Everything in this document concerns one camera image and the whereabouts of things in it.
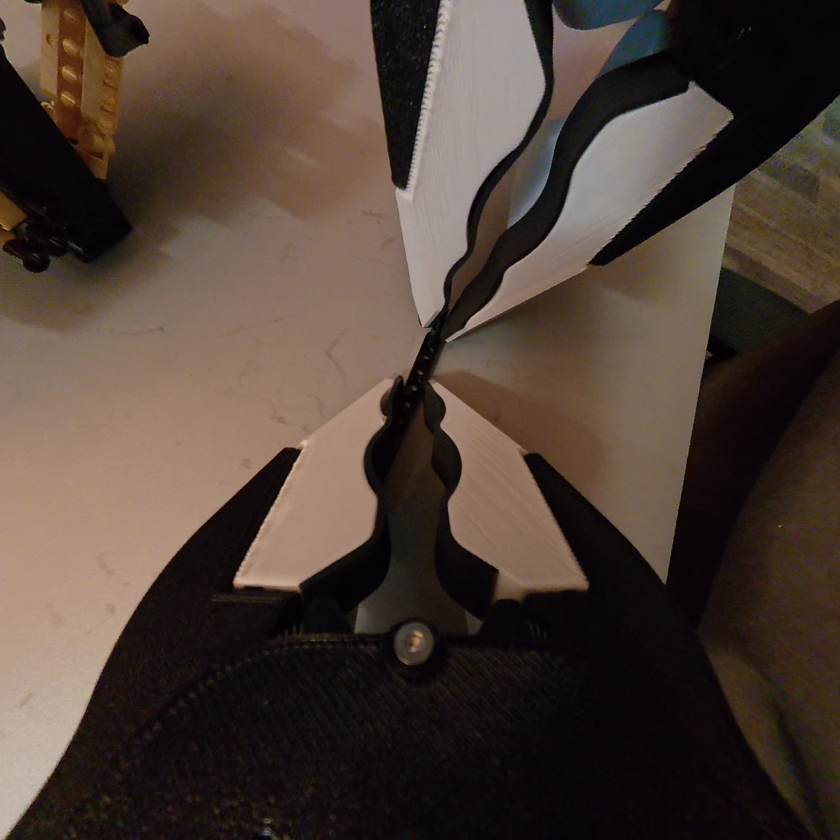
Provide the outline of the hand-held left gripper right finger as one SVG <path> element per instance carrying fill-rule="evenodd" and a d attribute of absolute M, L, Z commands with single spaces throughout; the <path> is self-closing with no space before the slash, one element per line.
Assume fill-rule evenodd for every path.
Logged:
<path fill-rule="evenodd" d="M 435 545 L 445 591 L 478 618 L 496 601 L 586 591 L 524 449 L 435 382 L 425 387 L 425 422 L 445 489 Z"/>

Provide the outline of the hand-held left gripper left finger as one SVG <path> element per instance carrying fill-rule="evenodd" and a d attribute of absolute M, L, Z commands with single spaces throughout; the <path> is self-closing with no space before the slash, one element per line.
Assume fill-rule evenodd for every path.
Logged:
<path fill-rule="evenodd" d="M 402 385 L 383 380 L 301 443 L 234 588 L 332 597 L 350 611 L 383 582 L 391 548 L 382 475 Z"/>

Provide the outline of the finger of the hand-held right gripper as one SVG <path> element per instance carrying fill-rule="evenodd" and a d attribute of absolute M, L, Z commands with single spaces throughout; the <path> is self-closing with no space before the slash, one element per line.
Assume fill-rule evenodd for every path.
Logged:
<path fill-rule="evenodd" d="M 731 120 L 669 54 L 598 77 L 563 123 L 541 192 L 448 316 L 445 339 L 611 261 L 613 240 Z"/>
<path fill-rule="evenodd" d="M 406 263 L 424 327 L 475 243 L 475 204 L 509 166 L 550 96 L 551 2 L 441 2 L 411 167 L 396 190 Z"/>

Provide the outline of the black toy beam with holes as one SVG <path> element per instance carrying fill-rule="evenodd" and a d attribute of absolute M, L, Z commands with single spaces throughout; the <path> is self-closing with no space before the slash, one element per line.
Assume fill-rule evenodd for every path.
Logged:
<path fill-rule="evenodd" d="M 424 395 L 425 384 L 434 372 L 444 342 L 442 331 L 447 315 L 447 310 L 442 310 L 427 328 L 413 367 L 404 382 L 402 396 L 404 426 L 407 426 L 412 420 Z"/>

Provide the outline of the yellow toy brick vehicle model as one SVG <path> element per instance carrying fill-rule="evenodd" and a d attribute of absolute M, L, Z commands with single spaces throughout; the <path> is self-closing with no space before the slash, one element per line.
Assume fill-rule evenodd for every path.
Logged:
<path fill-rule="evenodd" d="M 148 44 L 122 1 L 43 1 L 38 100 L 1 51 L 1 245 L 27 270 L 72 253 L 91 262 L 129 220 L 106 179 L 123 59 Z"/>

